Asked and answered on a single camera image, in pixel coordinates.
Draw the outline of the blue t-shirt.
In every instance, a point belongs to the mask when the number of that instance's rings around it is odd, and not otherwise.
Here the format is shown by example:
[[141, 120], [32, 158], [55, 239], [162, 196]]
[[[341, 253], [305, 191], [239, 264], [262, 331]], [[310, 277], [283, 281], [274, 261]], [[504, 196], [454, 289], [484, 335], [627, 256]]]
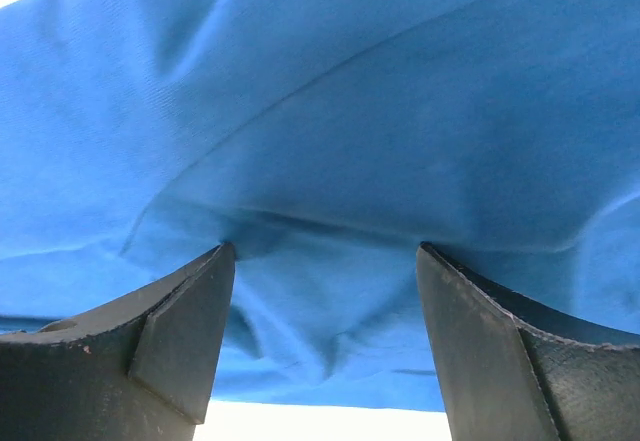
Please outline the blue t-shirt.
[[423, 242], [637, 331], [639, 0], [3, 7], [2, 313], [224, 242], [225, 400], [440, 410]]

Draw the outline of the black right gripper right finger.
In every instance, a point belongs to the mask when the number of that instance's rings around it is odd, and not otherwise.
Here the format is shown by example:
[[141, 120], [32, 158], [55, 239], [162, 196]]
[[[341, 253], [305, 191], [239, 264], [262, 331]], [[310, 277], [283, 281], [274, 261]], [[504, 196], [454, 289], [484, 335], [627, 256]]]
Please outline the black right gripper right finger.
[[638, 335], [552, 309], [427, 243], [416, 270], [452, 439], [638, 439]]

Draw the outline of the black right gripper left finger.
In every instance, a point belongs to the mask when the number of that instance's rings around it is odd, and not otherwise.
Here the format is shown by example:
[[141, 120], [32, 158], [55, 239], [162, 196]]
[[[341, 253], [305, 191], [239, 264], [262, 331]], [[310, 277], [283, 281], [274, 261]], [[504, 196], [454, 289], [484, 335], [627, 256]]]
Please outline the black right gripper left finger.
[[190, 440], [206, 417], [235, 274], [223, 244], [82, 314], [1, 338], [10, 441]]

